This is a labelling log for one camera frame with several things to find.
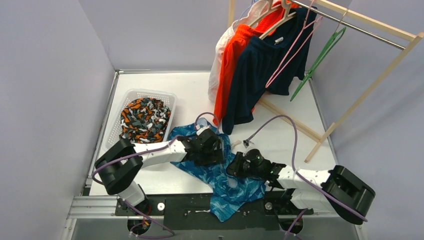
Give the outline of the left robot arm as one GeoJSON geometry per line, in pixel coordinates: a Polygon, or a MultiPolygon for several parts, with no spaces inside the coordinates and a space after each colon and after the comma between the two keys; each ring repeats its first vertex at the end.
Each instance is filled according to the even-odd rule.
{"type": "Polygon", "coordinates": [[[209,127],[193,135],[177,135],[156,143],[121,139],[95,162],[92,179],[102,184],[108,195],[119,196],[133,212],[140,214],[148,207],[145,192],[134,181],[142,168],[171,162],[191,162],[196,167],[221,164],[223,147],[221,138],[209,127]]]}

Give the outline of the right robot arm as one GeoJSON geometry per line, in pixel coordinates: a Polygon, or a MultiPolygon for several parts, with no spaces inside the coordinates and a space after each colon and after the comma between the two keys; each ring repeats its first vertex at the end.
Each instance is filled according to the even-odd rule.
{"type": "Polygon", "coordinates": [[[376,196],[368,184],[344,166],[294,170],[292,166],[265,159],[258,149],[237,152],[226,171],[237,178],[259,180],[270,187],[287,190],[281,207],[289,214],[298,209],[332,212],[354,225],[365,222],[376,196]]]}

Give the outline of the pink hanger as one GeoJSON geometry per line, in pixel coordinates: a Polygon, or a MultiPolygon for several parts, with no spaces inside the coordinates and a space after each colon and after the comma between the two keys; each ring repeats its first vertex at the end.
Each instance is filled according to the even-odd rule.
{"type": "Polygon", "coordinates": [[[307,40],[309,40],[312,37],[312,34],[314,33],[314,31],[316,30],[317,27],[314,27],[311,30],[311,33],[306,37],[306,40],[300,45],[300,47],[296,50],[296,52],[294,52],[293,55],[288,60],[286,60],[287,57],[289,56],[289,54],[292,52],[292,49],[294,48],[294,46],[299,41],[300,37],[303,35],[303,32],[305,30],[307,30],[311,25],[314,25],[315,23],[318,23],[318,25],[319,25],[321,23],[322,18],[323,18],[322,16],[319,17],[318,19],[315,19],[315,20],[311,21],[310,23],[307,23],[307,20],[308,20],[308,17],[309,17],[309,13],[311,11],[311,8],[315,9],[315,7],[313,7],[313,3],[314,2],[315,2],[315,0],[312,0],[311,3],[310,3],[310,5],[308,6],[308,10],[307,10],[307,13],[306,13],[305,20],[303,22],[302,29],[300,30],[300,32],[299,32],[298,36],[296,37],[296,39],[293,41],[293,43],[290,46],[290,48],[287,50],[287,53],[282,58],[280,64],[277,67],[277,69],[274,71],[274,73],[271,75],[271,77],[266,82],[266,85],[265,85],[266,88],[268,88],[275,81],[275,79],[287,67],[287,65],[290,63],[290,61],[298,54],[298,52],[302,49],[302,47],[305,45],[305,43],[307,42],[307,40]]]}

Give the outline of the blue patterned shorts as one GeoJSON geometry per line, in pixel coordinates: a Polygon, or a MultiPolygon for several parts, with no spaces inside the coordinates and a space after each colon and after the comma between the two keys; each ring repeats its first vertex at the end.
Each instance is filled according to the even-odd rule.
{"type": "Polygon", "coordinates": [[[210,212],[222,223],[230,219],[245,203],[263,198],[266,186],[260,180],[227,174],[227,167],[236,155],[232,153],[229,136],[224,133],[219,133],[218,136],[223,143],[222,164],[195,166],[191,161],[172,164],[211,187],[213,195],[210,198],[210,212]]]}

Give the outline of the green hanger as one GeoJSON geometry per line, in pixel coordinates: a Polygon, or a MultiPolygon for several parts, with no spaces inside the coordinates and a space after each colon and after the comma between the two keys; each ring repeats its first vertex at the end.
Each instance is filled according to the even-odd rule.
{"type": "Polygon", "coordinates": [[[306,71],[306,74],[305,74],[303,80],[297,86],[297,88],[295,89],[292,97],[290,98],[290,100],[289,100],[290,102],[292,102],[295,99],[295,97],[298,95],[298,93],[301,91],[301,89],[304,87],[304,85],[307,83],[307,81],[309,81],[309,80],[312,79],[312,75],[316,71],[316,69],[318,68],[318,66],[323,62],[323,60],[329,54],[329,52],[333,49],[333,47],[344,36],[347,28],[346,27],[343,27],[341,30],[338,30],[338,28],[341,25],[342,20],[345,18],[348,10],[349,10],[349,8],[343,13],[343,15],[342,15],[342,17],[340,19],[340,22],[338,23],[337,27],[335,28],[334,33],[330,36],[330,38],[328,39],[327,43],[325,44],[325,46],[321,50],[320,54],[318,55],[318,57],[316,58],[316,60],[314,61],[314,63],[310,67],[310,69],[308,71],[306,71]]]}

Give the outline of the camouflage orange black shorts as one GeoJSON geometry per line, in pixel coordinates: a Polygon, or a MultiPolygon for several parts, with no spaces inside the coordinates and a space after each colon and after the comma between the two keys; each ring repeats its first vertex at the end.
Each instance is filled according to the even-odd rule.
{"type": "Polygon", "coordinates": [[[160,99],[135,99],[119,114],[119,137],[137,144],[159,143],[165,137],[171,114],[171,109],[160,99]]]}

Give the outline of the white plastic basket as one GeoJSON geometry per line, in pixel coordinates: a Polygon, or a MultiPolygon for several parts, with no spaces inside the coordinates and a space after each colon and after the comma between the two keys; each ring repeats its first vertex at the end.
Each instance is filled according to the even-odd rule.
{"type": "Polygon", "coordinates": [[[110,149],[119,140],[149,144],[166,141],[177,104],[173,93],[148,89],[128,90],[103,141],[110,149]]]}

